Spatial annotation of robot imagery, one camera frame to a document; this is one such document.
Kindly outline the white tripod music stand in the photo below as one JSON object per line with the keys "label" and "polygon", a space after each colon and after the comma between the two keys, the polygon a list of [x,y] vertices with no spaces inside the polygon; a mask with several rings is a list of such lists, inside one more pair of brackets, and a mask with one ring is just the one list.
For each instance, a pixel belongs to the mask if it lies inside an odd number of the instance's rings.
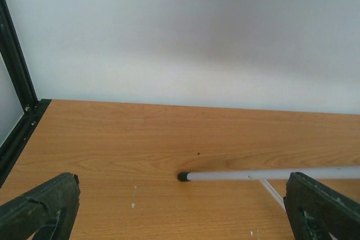
{"label": "white tripod music stand", "polygon": [[280,197],[278,192],[269,184],[268,181],[288,179],[290,177],[290,174],[294,172],[301,172],[315,179],[359,179],[359,166],[239,170],[218,172],[181,171],[177,174],[177,179],[180,182],[198,180],[258,180],[284,209],[285,205],[283,199]]}

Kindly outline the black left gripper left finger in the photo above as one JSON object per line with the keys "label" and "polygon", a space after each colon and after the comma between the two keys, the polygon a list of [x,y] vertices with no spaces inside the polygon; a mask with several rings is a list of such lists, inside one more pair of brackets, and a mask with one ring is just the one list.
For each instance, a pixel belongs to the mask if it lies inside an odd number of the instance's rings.
{"label": "black left gripper left finger", "polygon": [[1,239],[69,239],[79,209],[79,178],[61,173],[1,205]]}

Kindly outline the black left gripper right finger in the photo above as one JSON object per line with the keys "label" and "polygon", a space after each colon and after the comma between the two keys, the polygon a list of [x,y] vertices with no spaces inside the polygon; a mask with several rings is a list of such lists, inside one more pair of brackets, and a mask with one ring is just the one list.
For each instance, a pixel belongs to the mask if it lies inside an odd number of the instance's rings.
{"label": "black left gripper right finger", "polygon": [[359,204],[303,173],[290,174],[283,202],[295,239],[359,239]]}

